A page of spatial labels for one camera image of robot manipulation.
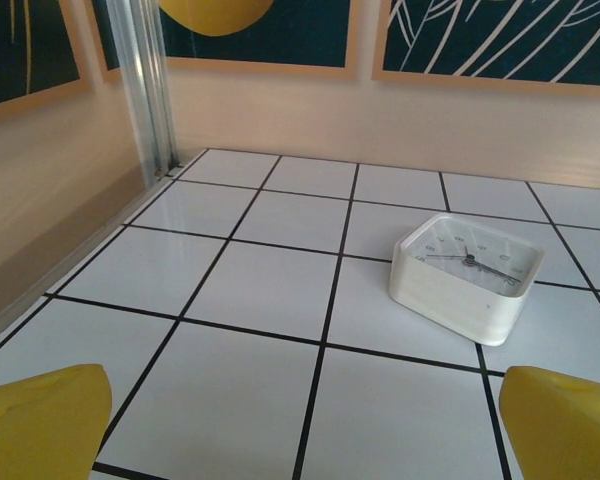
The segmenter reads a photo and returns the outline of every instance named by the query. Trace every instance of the dark teal artwork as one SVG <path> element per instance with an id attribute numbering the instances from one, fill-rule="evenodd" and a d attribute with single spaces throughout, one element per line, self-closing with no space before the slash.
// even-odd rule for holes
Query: dark teal artwork
<path id="1" fill-rule="evenodd" d="M 0 0 L 0 103 L 80 79 L 58 0 Z"/>
<path id="2" fill-rule="evenodd" d="M 390 1 L 384 71 L 600 86 L 600 0 Z"/>
<path id="3" fill-rule="evenodd" d="M 100 34 L 100 42 L 102 43 L 102 54 L 104 55 L 105 63 L 108 70 L 115 70 L 120 67 L 118 60 L 118 52 L 116 51 L 115 40 L 113 39 L 113 31 L 109 22 L 109 11 L 107 10 L 107 0 L 91 0 L 93 12 L 96 16 L 96 25 Z"/>
<path id="4" fill-rule="evenodd" d="M 119 66 L 106 0 L 91 0 L 107 67 Z M 247 28 L 206 36 L 161 10 L 168 57 L 344 68 L 351 4 L 355 0 L 274 0 Z"/>

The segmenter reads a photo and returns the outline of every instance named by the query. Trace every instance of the yellow circle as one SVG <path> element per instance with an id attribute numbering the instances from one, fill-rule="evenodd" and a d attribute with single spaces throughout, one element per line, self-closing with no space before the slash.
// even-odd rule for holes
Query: yellow circle
<path id="1" fill-rule="evenodd" d="M 239 32 L 260 20 L 273 0 L 160 0 L 180 25 L 209 37 Z"/>

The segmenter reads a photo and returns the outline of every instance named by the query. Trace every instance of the clock hand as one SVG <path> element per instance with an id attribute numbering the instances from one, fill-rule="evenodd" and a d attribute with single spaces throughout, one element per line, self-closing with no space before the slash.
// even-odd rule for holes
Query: clock hand
<path id="1" fill-rule="evenodd" d="M 427 257 L 433 257 L 433 258 L 462 258 L 464 261 L 462 263 L 464 263 L 467 267 L 478 267 L 481 268 L 482 270 L 489 272 L 489 273 L 493 273 L 494 275 L 497 275 L 499 277 L 504 278 L 507 281 L 510 282 L 520 282 L 520 280 L 518 280 L 515 277 L 512 277 L 511 275 L 507 275 L 504 272 L 501 272 L 500 270 L 496 270 L 495 268 L 491 268 L 488 265 L 485 265 L 484 263 L 480 263 L 478 261 L 476 261 L 476 257 L 475 255 L 471 255 L 470 253 L 467 253 L 467 255 L 427 255 Z"/>
<path id="2" fill-rule="evenodd" d="M 491 268 L 488 265 L 485 265 L 484 263 L 480 263 L 480 262 L 476 261 L 476 257 L 469 253 L 469 249 L 466 246 L 465 246 L 465 251 L 467 252 L 467 256 L 465 257 L 463 263 L 465 265 L 467 265 L 468 267 L 481 268 L 482 270 L 489 272 L 489 273 L 493 273 L 494 275 L 498 275 L 509 282 L 513 282 L 513 283 L 520 282 L 520 280 L 518 280 L 515 277 L 512 277 L 511 275 L 507 275 L 506 273 L 501 272 L 500 270 L 496 270 L 495 268 Z"/>
<path id="3" fill-rule="evenodd" d="M 464 255 L 427 255 L 427 257 L 435 257 L 435 258 L 466 258 Z"/>

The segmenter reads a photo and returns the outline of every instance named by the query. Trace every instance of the framed picture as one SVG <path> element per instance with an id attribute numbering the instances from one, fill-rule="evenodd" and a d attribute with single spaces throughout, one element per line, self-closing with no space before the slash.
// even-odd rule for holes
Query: framed picture
<path id="1" fill-rule="evenodd" d="M 600 0 L 384 0 L 373 78 L 600 94 Z"/>
<path id="2" fill-rule="evenodd" d="M 106 0 L 87 1 L 112 78 L 118 60 Z M 353 78 L 361 1 L 160 0 L 168 65 Z"/>
<path id="3" fill-rule="evenodd" d="M 0 0 L 0 120 L 90 86 L 68 0 Z"/>

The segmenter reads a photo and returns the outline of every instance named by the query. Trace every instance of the clock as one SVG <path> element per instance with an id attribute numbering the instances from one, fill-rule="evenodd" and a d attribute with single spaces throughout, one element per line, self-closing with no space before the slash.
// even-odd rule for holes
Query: clock
<path id="1" fill-rule="evenodd" d="M 396 244 L 389 294 L 475 342 L 501 345 L 543 258 L 533 243 L 442 213 Z"/>

